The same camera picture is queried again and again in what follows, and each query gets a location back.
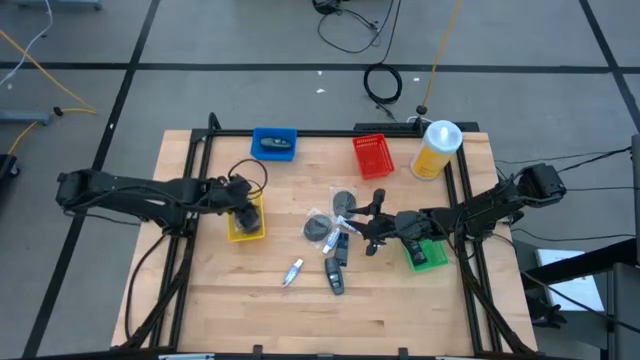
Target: wooden tabletop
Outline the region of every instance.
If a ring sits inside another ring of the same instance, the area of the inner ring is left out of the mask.
[[[189,131],[165,133],[154,179],[182,176],[189,136]],[[226,215],[202,216],[179,350],[246,353],[261,344],[265,353],[393,355],[399,347],[407,347],[412,355],[472,355],[459,266],[448,247],[449,265],[415,273],[399,240],[390,239],[368,257],[366,242],[350,235],[348,267],[343,269],[346,289],[344,295],[335,296],[324,273],[324,255],[302,235],[311,208],[329,213],[331,186],[356,188],[359,206],[372,200],[374,190],[384,188],[383,211],[390,214],[449,206],[444,176],[425,182],[409,170],[419,142],[387,139],[396,170],[385,178],[363,180],[350,138],[298,138],[293,162],[264,163],[269,171],[265,238],[230,243]],[[226,176],[233,164],[250,157],[250,144],[251,137],[216,137],[208,175]],[[466,133],[464,147],[474,194],[493,187],[497,177],[487,134]],[[452,164],[461,201],[456,161]],[[256,164],[243,164],[237,172],[262,182]],[[510,238],[506,227],[499,226],[496,232]],[[142,225],[132,269],[159,235],[156,225]],[[132,330],[157,300],[167,244],[146,260],[136,279]],[[496,307],[524,343],[535,349],[513,248],[497,237],[485,241],[484,248]],[[284,275],[298,258],[304,259],[302,271],[283,289]],[[489,349],[486,316],[476,304],[484,348]],[[170,305],[164,343],[172,313]],[[114,345],[125,341],[123,318],[124,298]]]

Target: red basket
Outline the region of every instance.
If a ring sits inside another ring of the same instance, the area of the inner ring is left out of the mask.
[[[363,178],[372,179],[393,172],[393,161],[383,134],[353,138],[353,147]]]

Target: yellow bottle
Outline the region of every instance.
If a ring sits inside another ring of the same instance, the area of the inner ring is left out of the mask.
[[[411,172],[421,180],[435,179],[461,144],[462,131],[454,123],[434,121],[429,124],[420,149],[413,156]]]

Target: blue container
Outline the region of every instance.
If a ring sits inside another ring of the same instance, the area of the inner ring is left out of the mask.
[[[260,145],[264,138],[280,138],[291,142],[291,150],[267,150]],[[255,128],[253,129],[253,142],[251,143],[251,155],[258,160],[266,161],[292,161],[296,155],[296,139],[298,130],[289,128]]]

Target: green block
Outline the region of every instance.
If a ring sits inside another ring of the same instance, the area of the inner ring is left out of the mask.
[[[424,252],[424,255],[427,257],[427,262],[418,266],[413,266],[411,256],[405,248],[404,253],[407,255],[407,262],[409,263],[411,270],[415,272],[422,272],[447,265],[449,263],[449,258],[444,250],[443,242],[444,241],[432,241],[429,239],[420,240],[418,244],[420,245],[422,252]]]

